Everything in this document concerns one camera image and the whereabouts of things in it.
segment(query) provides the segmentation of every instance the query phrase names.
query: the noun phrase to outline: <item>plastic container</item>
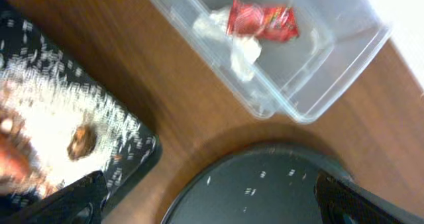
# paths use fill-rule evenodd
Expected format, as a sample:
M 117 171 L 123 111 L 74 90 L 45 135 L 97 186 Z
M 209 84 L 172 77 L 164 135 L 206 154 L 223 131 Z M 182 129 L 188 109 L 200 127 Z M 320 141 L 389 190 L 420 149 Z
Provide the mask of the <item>plastic container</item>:
M 368 0 L 242 0 L 285 4 L 295 9 L 300 37 L 286 44 L 261 41 L 262 53 L 249 82 L 231 70 L 240 52 L 209 20 L 221 42 L 202 38 L 192 26 L 199 17 L 233 0 L 151 0 L 245 107 L 256 117 L 285 113 L 299 123 L 322 115 L 352 84 L 387 41 L 390 29 Z

